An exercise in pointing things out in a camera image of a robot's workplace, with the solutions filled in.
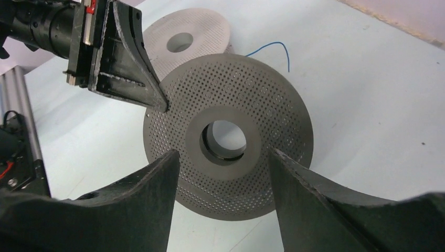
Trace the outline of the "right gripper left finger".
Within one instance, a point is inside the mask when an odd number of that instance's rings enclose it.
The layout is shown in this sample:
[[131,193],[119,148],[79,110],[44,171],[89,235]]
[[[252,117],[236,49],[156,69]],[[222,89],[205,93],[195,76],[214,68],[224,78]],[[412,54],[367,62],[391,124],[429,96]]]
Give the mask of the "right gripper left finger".
[[179,168],[170,150],[76,200],[1,190],[1,251],[166,251]]

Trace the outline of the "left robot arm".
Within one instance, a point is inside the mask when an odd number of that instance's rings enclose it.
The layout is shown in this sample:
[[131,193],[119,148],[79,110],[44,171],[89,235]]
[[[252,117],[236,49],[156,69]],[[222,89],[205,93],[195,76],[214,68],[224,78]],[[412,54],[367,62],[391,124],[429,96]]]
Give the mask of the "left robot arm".
[[136,7],[122,1],[1,1],[1,42],[7,38],[66,59],[72,86],[158,112],[168,108]]

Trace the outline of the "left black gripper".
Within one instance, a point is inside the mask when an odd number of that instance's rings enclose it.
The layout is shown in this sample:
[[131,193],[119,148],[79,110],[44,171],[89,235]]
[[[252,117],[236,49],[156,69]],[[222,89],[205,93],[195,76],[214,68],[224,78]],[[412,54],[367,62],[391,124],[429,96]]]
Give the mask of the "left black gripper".
[[142,12],[121,1],[75,6],[67,83],[98,95],[166,112],[168,100],[149,60]]

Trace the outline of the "white cable spool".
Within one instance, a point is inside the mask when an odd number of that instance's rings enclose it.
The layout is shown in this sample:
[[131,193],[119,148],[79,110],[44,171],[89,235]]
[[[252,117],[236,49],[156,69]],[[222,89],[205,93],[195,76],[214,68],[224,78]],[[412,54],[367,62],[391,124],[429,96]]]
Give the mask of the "white cable spool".
[[170,13],[145,29],[143,39],[159,80],[194,58],[234,52],[229,21],[206,8]]

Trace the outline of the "black cable spool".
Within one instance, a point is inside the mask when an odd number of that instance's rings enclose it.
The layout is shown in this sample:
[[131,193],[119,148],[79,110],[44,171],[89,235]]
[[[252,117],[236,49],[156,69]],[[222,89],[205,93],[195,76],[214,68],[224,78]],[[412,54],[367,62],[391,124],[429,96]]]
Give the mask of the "black cable spool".
[[222,221],[275,209],[268,159],[280,150],[310,166],[314,133],[307,107],[285,76],[236,54],[201,56],[161,81],[168,110],[147,110],[144,150],[152,162],[179,153],[176,200]]

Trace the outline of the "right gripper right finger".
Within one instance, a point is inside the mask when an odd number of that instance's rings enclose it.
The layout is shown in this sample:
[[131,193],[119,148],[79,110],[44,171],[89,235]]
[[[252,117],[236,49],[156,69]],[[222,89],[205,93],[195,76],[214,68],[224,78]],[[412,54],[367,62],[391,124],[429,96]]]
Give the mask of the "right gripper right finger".
[[444,251],[444,193],[402,201],[364,194],[269,156],[285,251]]

